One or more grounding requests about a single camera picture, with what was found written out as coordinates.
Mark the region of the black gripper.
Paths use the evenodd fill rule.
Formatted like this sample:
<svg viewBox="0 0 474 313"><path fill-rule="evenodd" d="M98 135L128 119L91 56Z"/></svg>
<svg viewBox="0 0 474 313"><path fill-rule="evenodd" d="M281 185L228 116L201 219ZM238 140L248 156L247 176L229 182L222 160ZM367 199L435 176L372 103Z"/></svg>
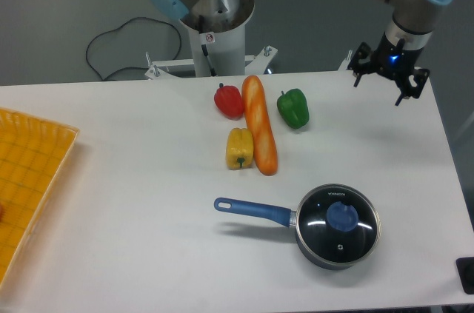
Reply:
<svg viewBox="0 0 474 313"><path fill-rule="evenodd" d="M363 75L375 72L394 80L399 88L396 106L404 99L420 98L430 77L429 69L415 67L421 51L422 34L385 30L374 52L367 43L362 42L350 59L347 69L355 77L353 86L358 86Z"/></svg>

